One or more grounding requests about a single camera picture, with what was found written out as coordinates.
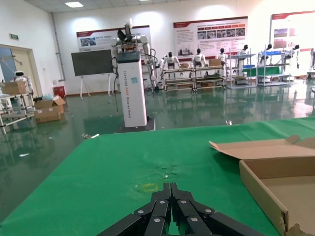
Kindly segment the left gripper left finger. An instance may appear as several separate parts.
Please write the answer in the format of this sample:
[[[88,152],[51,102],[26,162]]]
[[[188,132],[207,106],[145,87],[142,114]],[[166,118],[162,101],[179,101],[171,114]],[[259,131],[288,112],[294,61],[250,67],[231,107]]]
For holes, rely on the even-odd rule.
[[[168,183],[152,193],[151,201],[129,214],[100,236],[166,236],[171,223],[171,192]]]

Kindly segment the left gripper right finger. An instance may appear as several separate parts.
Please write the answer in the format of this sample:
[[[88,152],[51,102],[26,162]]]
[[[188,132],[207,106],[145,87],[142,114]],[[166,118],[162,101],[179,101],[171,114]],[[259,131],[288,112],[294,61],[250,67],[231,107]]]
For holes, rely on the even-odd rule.
[[[197,202],[191,192],[171,183],[173,221],[180,235],[190,236],[261,236],[262,233]]]

